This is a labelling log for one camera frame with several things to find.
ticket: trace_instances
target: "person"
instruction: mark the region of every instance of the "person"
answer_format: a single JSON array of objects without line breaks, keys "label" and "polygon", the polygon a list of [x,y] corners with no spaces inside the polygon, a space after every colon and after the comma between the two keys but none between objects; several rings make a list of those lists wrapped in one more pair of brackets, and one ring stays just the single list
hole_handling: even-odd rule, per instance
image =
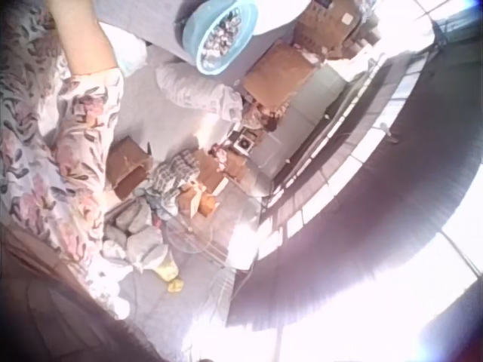
[{"label": "person", "polygon": [[[163,359],[88,292],[100,258],[106,157],[123,78],[91,0],[13,2],[0,59],[1,360]],[[65,56],[52,149],[39,105]]]}]

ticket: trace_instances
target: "floor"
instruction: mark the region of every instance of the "floor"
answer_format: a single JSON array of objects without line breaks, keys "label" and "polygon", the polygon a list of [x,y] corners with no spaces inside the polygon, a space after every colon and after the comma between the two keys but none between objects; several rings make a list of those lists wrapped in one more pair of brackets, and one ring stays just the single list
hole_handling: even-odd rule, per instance
[{"label": "floor", "polygon": [[[155,82],[155,69],[173,60],[167,51],[154,45],[148,47],[147,65],[125,79],[114,135],[114,142],[130,136],[144,149],[150,142],[157,161],[170,158],[186,147],[209,148],[221,141],[230,127],[227,121],[181,108],[161,95]],[[233,200],[232,195],[234,192],[228,188],[225,198]],[[244,215],[244,209],[241,207],[238,212]],[[240,218],[242,215],[238,214],[232,217],[234,223]],[[220,229],[216,225],[214,229],[220,238]],[[167,284],[152,271],[129,274],[121,282],[120,293],[131,305],[127,322],[139,327],[158,353],[170,362],[198,360],[201,353],[209,357],[206,348],[199,347],[199,341],[207,328],[223,328],[235,272],[231,268],[221,268],[201,254],[182,253],[174,247],[171,250],[184,281],[183,290],[169,293]]]},{"label": "floor", "polygon": [[187,146],[209,147],[227,134],[230,123],[195,109],[185,109],[165,99],[158,89],[155,70],[176,58],[154,45],[149,46],[147,64],[125,79],[114,142],[130,136],[153,157],[163,161]]}]

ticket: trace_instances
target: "plastic bag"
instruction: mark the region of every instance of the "plastic bag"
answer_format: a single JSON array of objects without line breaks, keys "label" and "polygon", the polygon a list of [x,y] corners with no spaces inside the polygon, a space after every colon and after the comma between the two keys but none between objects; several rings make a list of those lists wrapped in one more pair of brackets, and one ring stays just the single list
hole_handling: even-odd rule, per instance
[{"label": "plastic bag", "polygon": [[257,26],[254,35],[263,34],[290,23],[309,6],[310,0],[256,0]]},{"label": "plastic bag", "polygon": [[226,121],[242,119],[242,97],[232,88],[204,77],[188,63],[163,65],[156,70],[163,95],[174,104],[219,115]]},{"label": "plastic bag", "polygon": [[115,58],[124,77],[128,77],[146,65],[146,42],[134,34],[115,26],[100,23],[111,42]]}]

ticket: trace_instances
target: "floral fabric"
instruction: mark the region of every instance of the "floral fabric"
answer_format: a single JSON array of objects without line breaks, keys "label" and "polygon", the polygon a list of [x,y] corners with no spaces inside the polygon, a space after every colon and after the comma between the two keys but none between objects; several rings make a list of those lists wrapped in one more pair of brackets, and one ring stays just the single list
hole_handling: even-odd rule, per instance
[{"label": "floral fabric", "polygon": [[0,193],[13,221],[87,269],[103,237],[106,157],[122,97],[110,69],[63,81],[53,148],[39,132],[39,107],[62,58],[46,10],[10,9],[2,19]]}]

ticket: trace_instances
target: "cardboard box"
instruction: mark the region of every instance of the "cardboard box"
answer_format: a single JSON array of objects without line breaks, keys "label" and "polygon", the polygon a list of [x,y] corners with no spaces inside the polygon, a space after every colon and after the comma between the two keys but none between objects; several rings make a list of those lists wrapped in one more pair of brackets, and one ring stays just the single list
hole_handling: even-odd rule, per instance
[{"label": "cardboard box", "polygon": [[218,195],[224,189],[228,180],[218,168],[217,160],[208,155],[204,150],[199,149],[195,152],[195,157],[199,160],[199,176],[197,180],[202,183],[208,192]]},{"label": "cardboard box", "polygon": [[340,46],[360,22],[361,15],[353,0],[334,0],[328,9],[312,1],[295,27],[294,42],[325,57]]},{"label": "cardboard box", "polygon": [[242,180],[246,171],[247,158],[238,155],[231,149],[226,150],[226,157],[225,173],[237,181]]},{"label": "cardboard box", "polygon": [[287,44],[276,44],[245,76],[243,86],[267,109],[276,111],[314,72],[313,65]]},{"label": "cardboard box", "polygon": [[187,191],[179,195],[177,198],[180,213],[191,219],[198,211],[201,199],[201,189],[197,186],[189,187]]},{"label": "cardboard box", "polygon": [[208,217],[213,213],[217,206],[217,199],[209,192],[203,192],[198,212],[204,217]]},{"label": "cardboard box", "polygon": [[124,200],[147,178],[151,167],[152,157],[126,137],[109,151],[106,177],[115,194]]}]

